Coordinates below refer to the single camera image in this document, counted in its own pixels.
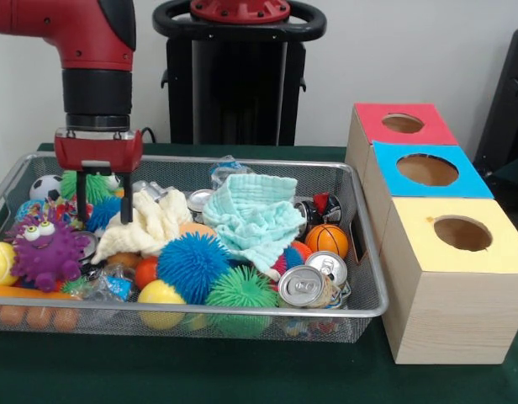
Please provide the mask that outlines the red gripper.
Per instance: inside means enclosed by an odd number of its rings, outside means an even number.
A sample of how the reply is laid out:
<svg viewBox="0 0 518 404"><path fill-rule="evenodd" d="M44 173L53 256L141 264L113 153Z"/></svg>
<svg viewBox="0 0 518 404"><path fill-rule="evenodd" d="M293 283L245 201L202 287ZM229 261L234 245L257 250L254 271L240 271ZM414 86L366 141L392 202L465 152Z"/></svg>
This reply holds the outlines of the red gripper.
<svg viewBox="0 0 518 404"><path fill-rule="evenodd" d="M130 173L142 158L142 135L133 131L80 131L59 129L54 137L58 163L65 170L77 172L77 214L87 221L88 170L122 173L124 196L121 199L122 224L133 221L133 189Z"/></svg>

